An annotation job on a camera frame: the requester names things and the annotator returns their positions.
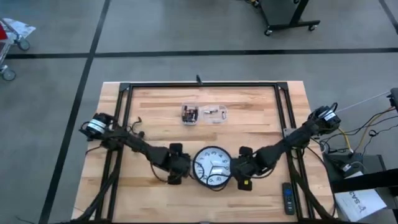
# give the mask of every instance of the wooden table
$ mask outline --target wooden table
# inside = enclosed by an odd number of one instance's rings
[[[310,113],[304,85],[303,82],[288,84],[295,119],[300,126]],[[114,114],[118,88],[119,83],[103,84],[97,112]],[[180,110],[181,104],[186,102],[225,105],[228,120],[222,124],[202,122],[196,126],[183,126]],[[282,102],[287,114],[283,96]],[[240,146],[258,149],[276,143],[282,136],[275,93],[269,87],[135,88],[129,124],[138,116],[143,123],[137,126],[137,131],[145,131],[149,144],[168,147],[171,142],[180,142],[184,152],[192,157],[209,145],[220,146],[236,157]],[[98,144],[98,141],[91,142],[88,148]],[[316,143],[311,142],[310,146],[321,155]],[[81,210],[91,203],[99,191],[105,157],[104,149],[91,151],[87,155],[73,218],[81,214]],[[310,151],[305,153],[304,161],[312,192],[326,210],[331,211],[333,198],[324,167]],[[159,176],[167,177],[167,173],[156,171]],[[113,221],[294,222],[296,216],[288,216],[284,212],[283,182],[290,182],[285,154],[271,176],[253,179],[251,192],[238,190],[235,180],[231,180],[220,192],[210,191],[189,178],[183,179],[181,185],[167,185],[154,177],[143,155],[125,147]],[[108,200],[109,194],[105,198],[104,217]],[[306,215],[303,195],[301,202]]]

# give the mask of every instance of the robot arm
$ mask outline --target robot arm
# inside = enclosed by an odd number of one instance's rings
[[[300,128],[277,144],[262,147],[256,152],[252,152],[251,148],[241,147],[240,156],[231,161],[231,173],[238,181],[238,189],[251,190],[252,176],[261,176],[272,170],[283,153],[303,148],[312,136],[330,134],[337,130],[339,125],[340,119],[333,110],[328,106],[322,106],[310,114]]]
[[[187,177],[190,170],[190,156],[182,153],[181,144],[171,144],[167,147],[155,147],[146,143],[139,136],[133,135],[124,127],[120,127],[115,118],[105,114],[95,114],[80,132],[87,136],[88,140],[102,140],[101,145],[108,150],[115,151],[124,145],[132,151],[145,155],[146,159],[157,168],[160,168],[174,177]],[[172,178],[169,184],[180,184],[180,178]]]

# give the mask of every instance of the caster wheel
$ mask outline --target caster wheel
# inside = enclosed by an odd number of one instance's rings
[[[25,39],[22,38],[18,43],[18,48],[20,48],[23,51],[28,51],[30,49],[30,43]]]
[[[309,30],[309,31],[314,31],[315,28],[317,28],[317,25],[309,26],[309,27],[308,27],[308,30]]]
[[[269,37],[271,34],[272,34],[272,30],[264,31],[264,35],[266,35],[267,37]]]
[[[5,81],[12,81],[13,79],[15,79],[15,76],[16,73],[8,68],[2,72],[2,79],[4,79]]]

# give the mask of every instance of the black remote control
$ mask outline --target black remote control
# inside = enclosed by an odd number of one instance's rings
[[[294,199],[291,183],[282,184],[282,193],[284,196],[285,213],[286,215],[294,215]]]

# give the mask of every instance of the gray floor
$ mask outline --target gray floor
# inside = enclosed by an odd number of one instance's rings
[[[386,2],[398,17],[398,3]],[[103,4],[0,0],[0,15],[37,27],[29,37],[30,54],[87,53]],[[398,35],[377,0],[311,1],[303,19],[322,23],[312,33],[301,28],[265,37],[260,15],[244,1],[112,0],[97,52],[398,47]],[[344,108],[398,87],[397,61],[398,53],[96,58],[75,130],[92,116],[106,81],[194,80],[196,74],[203,80],[303,80],[312,108],[334,101]],[[15,216],[38,221],[85,62],[6,60],[18,76],[13,82],[0,80],[0,223],[20,223]],[[353,129],[388,106],[379,97],[343,111],[342,127]],[[398,129],[380,135],[367,152],[382,154],[389,169],[398,168],[396,134]],[[68,220],[72,213],[86,147],[75,131],[51,222]],[[395,223],[389,211],[372,218],[369,222]]]

